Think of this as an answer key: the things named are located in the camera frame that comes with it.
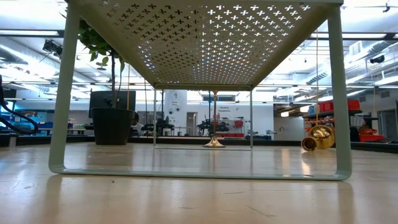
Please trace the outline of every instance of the ceiling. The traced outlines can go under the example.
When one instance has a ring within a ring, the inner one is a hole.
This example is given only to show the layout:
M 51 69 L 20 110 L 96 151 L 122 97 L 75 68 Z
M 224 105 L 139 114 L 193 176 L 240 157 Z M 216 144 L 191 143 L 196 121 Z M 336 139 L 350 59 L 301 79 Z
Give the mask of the ceiling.
M 383 12 L 385 10 L 386 1 L 370 1 L 370 0 L 346 0 L 345 4 L 341 8 L 341 19 L 343 32 L 373 32 L 373 33 L 384 33 L 384 32 L 397 32 L 398 24 L 396 22 L 396 18 L 398 17 L 398 0 L 390 0 L 388 1 L 389 6 L 391 7 L 388 12 Z M 0 1 L 0 30 L 14 29 L 14 30 L 63 30 L 65 26 L 65 9 L 67 8 L 67 4 L 65 1 L 61 0 L 35 0 L 34 2 L 28 0 L 3 0 Z M 318 29 L 319 32 L 327 31 L 327 23 L 321 25 Z M 36 68 L 35 71 L 38 70 L 39 73 L 46 70 L 51 71 L 53 74 L 49 76 L 35 76 L 30 72 L 27 74 L 27 71 L 30 68 L 26 65 L 18 65 L 17 68 L 20 71 L 24 72 L 21 77 L 18 78 L 9 78 L 8 81 L 57 81 L 57 69 L 49 69 L 52 64 L 55 67 L 59 67 L 59 59 L 58 57 L 48 54 L 42 50 L 45 41 L 50 38 L 43 37 L 0 37 L 0 46 L 3 43 L 11 43 L 13 46 L 20 49 L 22 54 L 34 54 L 41 55 L 41 58 L 37 56 L 37 60 L 32 60 L 27 62 L 28 65 L 34 65 Z M 54 41 L 55 44 L 62 46 L 63 39 L 62 38 L 51 38 L 50 40 Z M 357 41 L 354 40 L 346 40 L 344 41 L 344 51 L 345 55 L 348 57 L 349 55 L 349 47 L 350 45 L 355 44 Z M 389 60 L 390 62 L 395 62 L 395 55 L 391 50 L 395 51 L 396 48 L 389 47 L 387 48 L 388 52 L 391 53 Z M 256 88 L 258 92 L 266 91 L 272 93 L 275 97 L 281 98 L 285 100 L 286 98 L 290 101 L 295 98 L 301 96 L 310 96 L 312 95 L 314 88 L 292 88 L 290 86 L 267 86 L 267 85 L 308 85 L 306 84 L 308 80 L 315 77 L 317 75 L 317 62 L 318 62 L 318 74 L 325 72 L 327 73 L 328 67 L 330 67 L 330 56 L 329 56 L 329 46 L 327 40 L 306 40 L 300 47 L 298 47 L 289 57 L 287 57 L 267 78 L 263 80 L 263 82 Z M 109 67 L 105 67 L 105 71 L 98 70 L 101 66 L 97 65 L 96 62 L 101 62 L 101 58 L 94 62 L 90 62 L 90 54 L 88 53 L 88 49 L 85 49 L 84 46 L 79 42 L 76 53 L 76 66 L 75 66 L 75 82 L 76 83 L 106 83 L 111 77 L 111 72 Z M 0 72 L 6 72 L 6 70 L 11 70 L 15 72 L 16 68 L 9 68 L 10 65 L 5 66 L 4 63 L 0 63 L 3 69 L 0 69 Z M 384 62 L 380 67 L 387 66 L 389 63 Z M 359 77 L 364 75 L 366 71 L 361 69 L 361 67 L 365 66 L 365 59 L 361 58 L 354 63 L 348 64 L 346 62 L 346 69 L 350 69 L 350 71 L 346 71 L 346 74 L 349 78 Z M 116 71 L 119 71 L 120 65 L 116 64 Z M 141 85 L 140 83 L 144 83 L 144 79 L 135 71 L 134 68 L 126 66 L 127 69 L 123 71 L 121 76 L 122 83 L 137 83 L 133 89 L 143 90 L 145 88 L 149 88 L 149 86 Z M 117 82 L 119 81 L 120 75 L 117 74 Z M 359 85 L 367 85 L 366 80 L 369 76 L 364 76 L 358 80 L 355 80 L 351 84 L 359 84 Z M 319 81 L 320 85 L 331 85 L 330 76 L 327 75 L 326 78 Z M 385 84 L 391 85 L 394 82 L 387 82 Z M 24 89 L 28 85 L 8 85 L 8 87 L 14 87 L 19 89 Z M 56 85 L 43 85 L 48 88 L 56 88 Z M 41 91 L 42 87 L 35 85 L 34 88 L 25 88 L 30 91 Z M 74 91 L 87 93 L 93 89 L 92 86 L 89 85 L 78 85 L 75 86 Z M 109 86 L 96 86 L 94 90 L 103 90 L 109 89 Z M 326 91 L 328 94 L 329 87 L 325 87 L 323 91 Z M 86 98 L 87 95 L 82 95 L 77 93 L 75 98 Z

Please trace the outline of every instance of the shelf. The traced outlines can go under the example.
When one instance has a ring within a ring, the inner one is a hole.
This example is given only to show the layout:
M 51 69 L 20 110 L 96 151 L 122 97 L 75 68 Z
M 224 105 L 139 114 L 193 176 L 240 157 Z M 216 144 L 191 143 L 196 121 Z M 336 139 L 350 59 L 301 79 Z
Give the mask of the shelf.
M 354 115 L 354 114 L 358 114 L 358 113 L 362 113 L 362 111 L 361 111 L 361 110 L 349 110 L 349 111 L 348 111 L 348 114 L 349 114 L 350 116 L 352 116 L 352 115 Z M 328 112 L 318 113 L 318 117 L 319 117 L 319 118 L 324 118 L 324 117 L 329 116 L 329 115 L 334 115 L 334 111 L 328 111 Z M 317 117 L 316 114 L 311 114 L 311 115 L 303 116 L 303 118 L 316 118 L 316 117 Z
M 75 2 L 155 88 L 250 91 L 343 0 Z

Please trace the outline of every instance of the brass stand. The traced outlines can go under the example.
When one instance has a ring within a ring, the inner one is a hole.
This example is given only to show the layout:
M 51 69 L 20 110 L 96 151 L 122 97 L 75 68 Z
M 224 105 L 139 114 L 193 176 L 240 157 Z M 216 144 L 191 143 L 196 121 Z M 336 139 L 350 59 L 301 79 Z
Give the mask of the brass stand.
M 217 107 L 217 92 L 216 90 L 213 90 L 214 93 L 214 117 L 213 117 L 213 137 L 211 137 L 211 140 L 208 144 L 205 144 L 203 147 L 212 147 L 212 148 L 224 148 L 225 146 L 222 145 L 221 143 L 218 142 L 217 137 L 216 137 L 216 121 L 217 121 L 217 116 L 216 116 L 216 107 Z

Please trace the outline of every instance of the gold object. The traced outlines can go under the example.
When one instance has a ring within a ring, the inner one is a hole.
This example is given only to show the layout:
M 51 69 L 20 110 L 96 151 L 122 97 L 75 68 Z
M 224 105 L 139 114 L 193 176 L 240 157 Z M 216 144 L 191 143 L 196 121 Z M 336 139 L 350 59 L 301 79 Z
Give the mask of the gold object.
M 217 115 L 216 115 L 216 106 L 217 106 L 217 92 L 216 90 L 213 91 L 214 93 L 214 116 L 213 116 L 213 137 L 208 144 L 205 144 L 203 147 L 213 147 L 213 148 L 224 148 L 225 146 L 218 142 L 216 137 L 216 122 L 217 122 Z
M 301 147 L 306 151 L 328 149 L 335 143 L 335 132 L 328 126 L 313 127 L 306 138 L 301 141 Z

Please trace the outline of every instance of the brass bell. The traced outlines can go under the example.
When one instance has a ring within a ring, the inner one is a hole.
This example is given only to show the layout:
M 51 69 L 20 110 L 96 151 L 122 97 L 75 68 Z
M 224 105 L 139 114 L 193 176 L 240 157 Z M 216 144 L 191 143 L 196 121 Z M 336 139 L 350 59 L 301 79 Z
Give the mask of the brass bell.
M 328 126 L 318 125 L 301 141 L 301 147 L 306 151 L 315 149 L 328 149 L 335 143 L 335 132 Z

